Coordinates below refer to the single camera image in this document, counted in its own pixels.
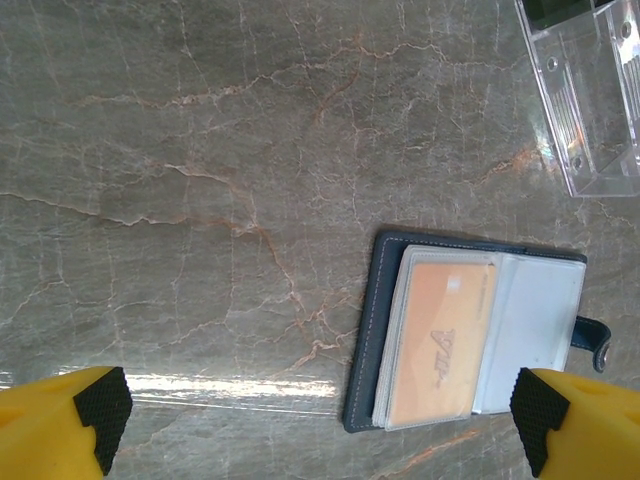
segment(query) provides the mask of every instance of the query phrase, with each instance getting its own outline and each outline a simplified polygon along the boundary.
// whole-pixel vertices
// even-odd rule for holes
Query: card
[[[406,286],[387,428],[469,415],[495,266],[416,263]]]

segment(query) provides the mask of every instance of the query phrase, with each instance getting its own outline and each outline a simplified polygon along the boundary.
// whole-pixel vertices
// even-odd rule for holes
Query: white stitching
[[[382,272],[382,265],[384,264],[384,256],[385,256],[385,250],[387,247],[387,242],[389,240],[394,240],[397,242],[403,242],[403,243],[410,243],[411,245],[432,245],[432,246],[437,246],[437,247],[445,247],[445,248],[463,248],[463,249],[467,249],[467,250],[477,250],[480,252],[504,252],[504,250],[501,250],[499,248],[486,248],[486,249],[482,249],[482,250],[478,250],[477,248],[470,246],[470,245],[460,245],[460,244],[455,244],[455,243],[441,243],[441,242],[434,242],[434,241],[429,241],[429,240],[410,240],[410,239],[406,239],[406,238],[397,238],[397,237],[387,237],[384,240],[384,243],[382,244],[382,252],[380,253],[380,265],[378,266],[378,273],[376,274],[376,287],[373,291],[373,300],[371,302],[371,314],[369,315],[369,323],[367,325],[367,336],[365,337],[365,341],[364,341],[364,350],[362,352],[362,364],[360,366],[360,373],[358,375],[358,384],[356,386],[356,394],[355,394],[355,398],[353,399],[353,408],[351,409],[351,428],[354,430],[361,430],[365,427],[367,427],[367,425],[354,425],[354,420],[355,420],[355,415],[356,415],[356,410],[358,409],[358,400],[360,397],[360,385],[362,384],[362,375],[364,374],[364,370],[365,370],[365,363],[367,361],[367,349],[369,347],[369,338],[371,336],[371,328],[373,327],[373,315],[375,313],[376,310],[376,300],[378,299],[378,287],[380,286],[380,273]],[[516,255],[527,255],[527,253],[516,253]],[[557,259],[561,259],[561,260],[575,260],[575,257],[569,257],[567,255],[560,255],[560,254],[545,254],[545,253],[536,253],[533,254],[531,256],[535,256],[535,257],[547,257],[547,258],[557,258]]]

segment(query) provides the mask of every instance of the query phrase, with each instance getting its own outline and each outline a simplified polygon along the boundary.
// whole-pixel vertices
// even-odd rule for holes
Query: card holder wallet
[[[602,371],[611,333],[576,319],[586,262],[553,248],[380,232],[345,429],[506,412],[520,368],[562,370],[569,345],[594,352]]]

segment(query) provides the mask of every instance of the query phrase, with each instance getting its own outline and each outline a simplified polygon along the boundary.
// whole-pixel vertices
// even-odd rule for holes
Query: black textured grip
[[[94,454],[104,475],[113,465],[133,402],[121,367],[110,370],[73,397],[82,425],[96,431]]]
[[[549,457],[547,432],[560,430],[568,409],[569,400],[528,368],[520,370],[511,396],[511,413],[535,478]]]

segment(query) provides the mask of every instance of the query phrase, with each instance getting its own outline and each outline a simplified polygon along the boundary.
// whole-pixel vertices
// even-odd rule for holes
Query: yellow object
[[[113,367],[94,367],[1,391],[0,479],[103,478],[94,452],[96,429],[83,426],[74,397],[112,371]],[[103,392],[104,388],[97,393],[104,396]],[[96,392],[91,393],[95,406]]]
[[[552,370],[532,372],[566,398],[558,431],[547,433],[541,479],[640,479],[640,393]]]

